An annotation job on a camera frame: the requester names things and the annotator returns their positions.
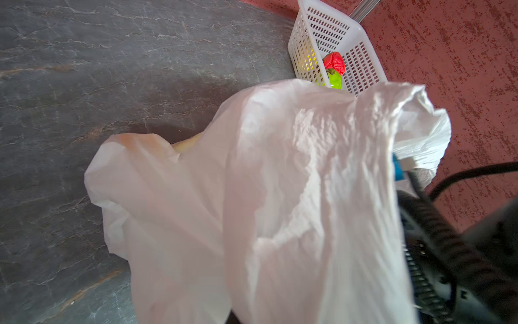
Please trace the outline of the white perforated plastic basket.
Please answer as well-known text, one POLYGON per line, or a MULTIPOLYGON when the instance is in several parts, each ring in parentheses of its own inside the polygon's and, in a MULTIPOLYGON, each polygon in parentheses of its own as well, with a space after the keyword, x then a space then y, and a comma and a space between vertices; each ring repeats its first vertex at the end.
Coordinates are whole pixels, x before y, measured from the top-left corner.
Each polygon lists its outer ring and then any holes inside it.
POLYGON ((387 77, 365 30, 359 23, 322 1, 299 1, 288 42, 295 76, 330 87, 323 59, 339 52, 345 63, 343 88, 359 95, 387 77))

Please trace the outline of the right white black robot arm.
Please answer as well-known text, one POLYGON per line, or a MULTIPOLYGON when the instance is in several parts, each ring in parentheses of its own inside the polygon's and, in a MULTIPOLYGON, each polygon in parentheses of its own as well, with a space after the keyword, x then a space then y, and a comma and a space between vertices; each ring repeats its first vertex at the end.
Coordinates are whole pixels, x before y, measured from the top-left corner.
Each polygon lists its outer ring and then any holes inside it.
POLYGON ((434 205, 457 182, 516 171, 515 161, 461 171, 430 193, 406 171, 414 193, 397 199, 420 323, 517 322, 517 199, 463 233, 434 205))

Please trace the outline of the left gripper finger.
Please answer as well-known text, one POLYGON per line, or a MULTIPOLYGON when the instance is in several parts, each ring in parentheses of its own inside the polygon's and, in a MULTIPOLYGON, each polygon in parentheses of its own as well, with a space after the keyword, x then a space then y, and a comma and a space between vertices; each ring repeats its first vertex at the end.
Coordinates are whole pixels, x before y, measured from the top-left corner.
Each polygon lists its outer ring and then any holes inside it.
POLYGON ((240 320, 237 318, 237 316, 234 314, 233 311, 229 313, 229 316, 227 320, 225 321, 225 324, 241 324, 240 320))

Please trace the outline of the white plastic bag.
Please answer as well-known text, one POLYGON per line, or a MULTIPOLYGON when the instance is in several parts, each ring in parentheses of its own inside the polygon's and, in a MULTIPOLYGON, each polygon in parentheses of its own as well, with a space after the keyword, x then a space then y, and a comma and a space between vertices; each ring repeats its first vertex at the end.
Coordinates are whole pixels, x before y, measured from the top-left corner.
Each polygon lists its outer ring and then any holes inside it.
POLYGON ((451 139, 422 85, 242 90, 191 147, 118 134, 84 183, 140 323, 417 323, 393 158, 429 184, 451 139))

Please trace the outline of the green toy fruit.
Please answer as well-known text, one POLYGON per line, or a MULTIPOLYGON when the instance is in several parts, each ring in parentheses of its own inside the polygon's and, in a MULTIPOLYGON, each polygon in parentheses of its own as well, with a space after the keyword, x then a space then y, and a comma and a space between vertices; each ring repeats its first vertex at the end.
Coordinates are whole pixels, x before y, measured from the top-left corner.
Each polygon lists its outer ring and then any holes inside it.
POLYGON ((342 89, 343 88, 343 79, 342 75, 335 69, 329 68, 326 70, 327 76, 330 82, 330 87, 332 89, 342 89))

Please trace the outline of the red toy fruit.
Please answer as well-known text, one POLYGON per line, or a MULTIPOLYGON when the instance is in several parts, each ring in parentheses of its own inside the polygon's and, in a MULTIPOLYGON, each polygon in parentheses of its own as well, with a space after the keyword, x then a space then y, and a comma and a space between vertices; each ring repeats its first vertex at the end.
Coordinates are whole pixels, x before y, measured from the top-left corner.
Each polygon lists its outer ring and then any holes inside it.
POLYGON ((344 75, 345 63, 339 52, 332 52, 326 55, 323 59, 323 63, 328 74, 344 75))

